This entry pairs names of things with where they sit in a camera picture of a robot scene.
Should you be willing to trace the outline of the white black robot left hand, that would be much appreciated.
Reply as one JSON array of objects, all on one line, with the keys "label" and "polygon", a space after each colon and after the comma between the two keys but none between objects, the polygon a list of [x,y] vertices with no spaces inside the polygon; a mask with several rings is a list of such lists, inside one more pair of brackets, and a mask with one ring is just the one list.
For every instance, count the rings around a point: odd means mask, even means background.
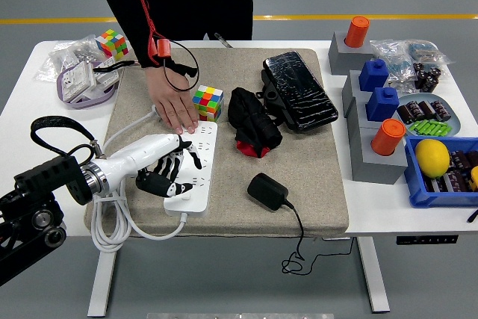
[{"label": "white black robot left hand", "polygon": [[139,189],[156,196],[172,197],[185,193],[193,185],[176,182],[184,151],[190,153],[195,167],[200,170],[202,164],[196,147],[177,134],[147,135],[109,158],[96,159],[91,165],[99,171],[97,193],[113,193],[120,182],[129,177],[136,178]]}]

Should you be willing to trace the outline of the person's right hand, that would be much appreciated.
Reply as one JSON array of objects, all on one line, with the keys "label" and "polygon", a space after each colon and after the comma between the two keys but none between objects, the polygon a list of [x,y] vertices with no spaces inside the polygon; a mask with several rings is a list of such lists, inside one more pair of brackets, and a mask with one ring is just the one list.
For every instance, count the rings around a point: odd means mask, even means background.
[{"label": "person's right hand", "polygon": [[198,113],[189,92],[188,80],[169,68],[144,69],[149,97],[166,125],[176,134],[184,130],[193,134],[198,126]]}]

